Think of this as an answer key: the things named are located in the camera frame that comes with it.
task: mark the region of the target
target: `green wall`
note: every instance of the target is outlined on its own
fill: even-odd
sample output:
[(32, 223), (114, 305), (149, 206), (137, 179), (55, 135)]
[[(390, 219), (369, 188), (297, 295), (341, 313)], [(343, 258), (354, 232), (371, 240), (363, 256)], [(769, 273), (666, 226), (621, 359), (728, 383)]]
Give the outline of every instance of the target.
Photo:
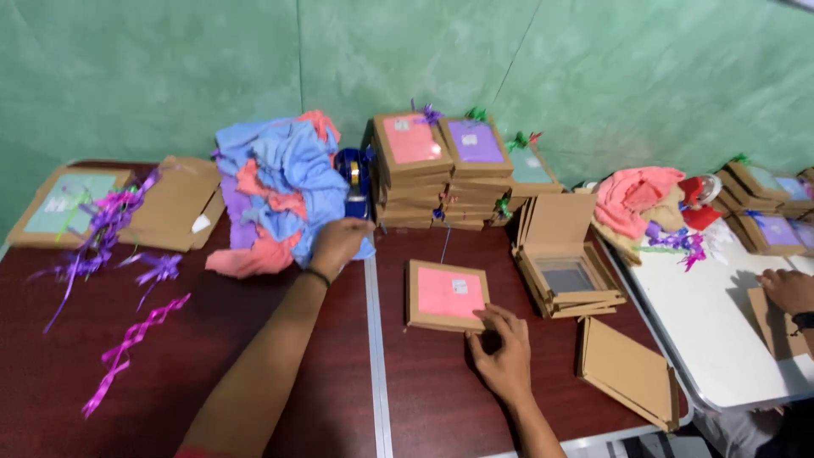
[(320, 108), (489, 109), (567, 184), (745, 152), (814, 165), (814, 14), (765, 0), (0, 0), (0, 235), (57, 165), (203, 156)]

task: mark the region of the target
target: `person's hand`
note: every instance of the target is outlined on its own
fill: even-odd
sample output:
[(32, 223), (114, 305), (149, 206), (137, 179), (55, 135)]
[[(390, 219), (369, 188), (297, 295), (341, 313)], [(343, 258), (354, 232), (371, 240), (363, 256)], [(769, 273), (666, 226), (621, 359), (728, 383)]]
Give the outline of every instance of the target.
[(767, 269), (758, 275), (769, 299), (785, 313), (797, 315), (814, 311), (814, 277), (799, 271), (773, 271)]
[(528, 325), (510, 311), (486, 304), (486, 310), (475, 315), (488, 319), (501, 335), (503, 345), (493, 355), (487, 355), (480, 339), (467, 331), (466, 339), (472, 350), (475, 367), (484, 377), (486, 385), (510, 407), (532, 397), (532, 348), (528, 343)]
[(313, 244), (310, 266), (333, 281), (342, 266), (359, 251), (362, 238), (375, 228), (372, 222), (359, 218), (342, 218), (327, 223)]

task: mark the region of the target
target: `purple paper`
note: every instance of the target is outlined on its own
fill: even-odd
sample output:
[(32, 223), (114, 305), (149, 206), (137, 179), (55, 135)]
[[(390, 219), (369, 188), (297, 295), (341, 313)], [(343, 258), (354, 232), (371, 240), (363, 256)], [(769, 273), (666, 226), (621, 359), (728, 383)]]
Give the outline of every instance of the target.
[(760, 231), (763, 232), (766, 243), (770, 245), (799, 245), (800, 241), (794, 235), (794, 230), (785, 218), (780, 216), (754, 216)]
[(450, 121), (458, 155), (464, 162), (503, 162), (503, 153), (492, 132), (492, 126), (478, 121)]
[(792, 222), (791, 226), (794, 228), (794, 231), (797, 233), (797, 237), (803, 242), (806, 248), (814, 248), (814, 226), (796, 221)]
[(226, 213), (232, 222), (229, 233), (229, 248), (251, 248), (257, 240), (257, 228), (253, 222), (241, 222), (243, 212), (252, 208), (249, 196), (237, 191), (238, 180), (229, 175), (221, 179), (221, 192), (223, 202), (226, 204)]

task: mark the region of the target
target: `bracelet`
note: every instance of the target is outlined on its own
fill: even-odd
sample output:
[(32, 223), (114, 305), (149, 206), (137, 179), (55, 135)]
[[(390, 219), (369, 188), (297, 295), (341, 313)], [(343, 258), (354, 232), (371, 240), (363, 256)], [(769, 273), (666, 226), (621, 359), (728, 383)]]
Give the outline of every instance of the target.
[(325, 282), (325, 287), (326, 288), (330, 288), (330, 280), (328, 280), (328, 277), (325, 274), (323, 274), (322, 272), (318, 271), (317, 269), (314, 269), (313, 267), (308, 266), (308, 267), (305, 267), (303, 269), (302, 273), (311, 274), (311, 275), (317, 277), (318, 279)]

